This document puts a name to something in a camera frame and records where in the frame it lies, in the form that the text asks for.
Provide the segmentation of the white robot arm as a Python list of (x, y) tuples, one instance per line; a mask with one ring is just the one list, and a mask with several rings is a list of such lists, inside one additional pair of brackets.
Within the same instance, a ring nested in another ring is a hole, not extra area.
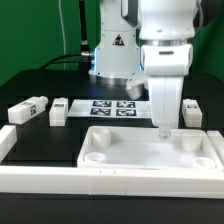
[(150, 118), (163, 139), (177, 126), (201, 0), (99, 0), (101, 34), (92, 80), (121, 84), (131, 99), (149, 91)]

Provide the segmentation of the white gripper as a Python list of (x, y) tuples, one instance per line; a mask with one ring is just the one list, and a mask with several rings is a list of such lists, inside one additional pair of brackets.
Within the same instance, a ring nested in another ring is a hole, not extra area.
[(148, 85), (152, 123), (159, 127), (159, 137), (168, 140), (179, 116), (183, 78), (150, 77)]

